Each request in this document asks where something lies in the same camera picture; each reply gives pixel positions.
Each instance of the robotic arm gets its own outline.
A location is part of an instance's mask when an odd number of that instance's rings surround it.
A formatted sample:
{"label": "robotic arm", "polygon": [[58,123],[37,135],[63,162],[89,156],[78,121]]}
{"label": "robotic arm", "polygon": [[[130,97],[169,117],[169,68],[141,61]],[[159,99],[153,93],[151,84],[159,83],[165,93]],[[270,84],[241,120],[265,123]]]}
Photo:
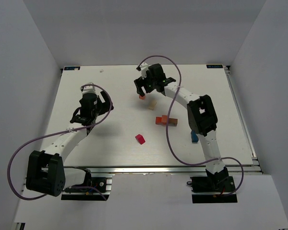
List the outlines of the robotic arm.
{"label": "robotic arm", "polygon": [[81,88],[81,107],[73,113],[68,126],[69,133],[59,136],[50,146],[42,151],[33,151],[29,157],[26,187],[40,193],[58,196],[64,188],[81,185],[91,186],[91,174],[86,168],[64,168],[63,163],[70,152],[91,132],[92,128],[77,128],[96,123],[99,115],[109,111],[110,101],[106,93],[100,94],[105,102],[101,102],[94,86]]}
{"label": "robotic arm", "polygon": [[[146,93],[156,89],[157,92],[174,98],[178,87],[176,80],[166,78],[160,64],[149,66],[142,63],[137,70],[141,72],[141,77],[134,83],[139,95],[145,95],[142,90],[144,87]],[[216,141],[217,116],[211,98],[208,95],[199,96],[185,88],[180,88],[176,101],[187,109],[189,126],[201,142],[205,159],[221,158]],[[228,179],[228,170],[221,159],[207,163],[206,173],[213,190],[223,187]]]}

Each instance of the blue block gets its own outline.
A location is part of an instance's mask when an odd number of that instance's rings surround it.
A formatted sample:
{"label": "blue block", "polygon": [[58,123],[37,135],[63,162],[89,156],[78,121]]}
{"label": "blue block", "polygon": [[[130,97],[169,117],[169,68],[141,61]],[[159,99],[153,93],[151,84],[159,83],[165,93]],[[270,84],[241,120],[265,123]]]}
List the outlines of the blue block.
{"label": "blue block", "polygon": [[197,143],[198,142],[198,136],[196,135],[195,131],[191,131],[191,138],[192,138],[192,143]]}

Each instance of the gray wall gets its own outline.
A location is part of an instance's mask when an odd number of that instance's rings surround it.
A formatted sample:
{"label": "gray wall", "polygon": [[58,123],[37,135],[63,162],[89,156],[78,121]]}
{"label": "gray wall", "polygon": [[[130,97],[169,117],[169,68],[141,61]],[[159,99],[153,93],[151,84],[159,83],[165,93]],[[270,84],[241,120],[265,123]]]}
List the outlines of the gray wall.
{"label": "gray wall", "polygon": [[60,67],[231,64],[265,0],[24,0]]}
{"label": "gray wall", "polygon": [[288,218],[288,0],[267,0],[231,68],[260,164]]}
{"label": "gray wall", "polygon": [[[23,1],[0,0],[0,230],[10,229],[18,203],[7,183],[8,161],[17,147],[43,133],[59,79],[58,65]],[[14,161],[18,191],[34,147]]]}

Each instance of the pink block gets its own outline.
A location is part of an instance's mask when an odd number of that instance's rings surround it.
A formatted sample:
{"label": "pink block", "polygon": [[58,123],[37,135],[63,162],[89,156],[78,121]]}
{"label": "pink block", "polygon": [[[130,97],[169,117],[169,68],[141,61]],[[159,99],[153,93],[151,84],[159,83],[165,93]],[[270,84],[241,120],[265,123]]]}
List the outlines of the pink block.
{"label": "pink block", "polygon": [[141,145],[145,143],[144,137],[141,134],[136,135],[135,138]]}

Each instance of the white wall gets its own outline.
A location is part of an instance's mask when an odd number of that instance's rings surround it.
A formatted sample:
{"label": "white wall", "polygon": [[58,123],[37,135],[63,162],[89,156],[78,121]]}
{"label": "white wall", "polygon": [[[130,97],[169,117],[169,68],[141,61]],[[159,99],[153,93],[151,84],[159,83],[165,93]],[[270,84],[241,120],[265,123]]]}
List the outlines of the white wall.
{"label": "white wall", "polygon": [[231,69],[260,164],[288,218],[288,0],[267,0]]}
{"label": "white wall", "polygon": [[24,0],[60,67],[231,64],[265,0]]}
{"label": "white wall", "polygon": [[[59,79],[59,67],[23,1],[0,0],[0,230],[10,229],[18,203],[7,183],[8,161],[17,147],[43,133]],[[34,147],[21,152],[12,167],[18,191]]]}

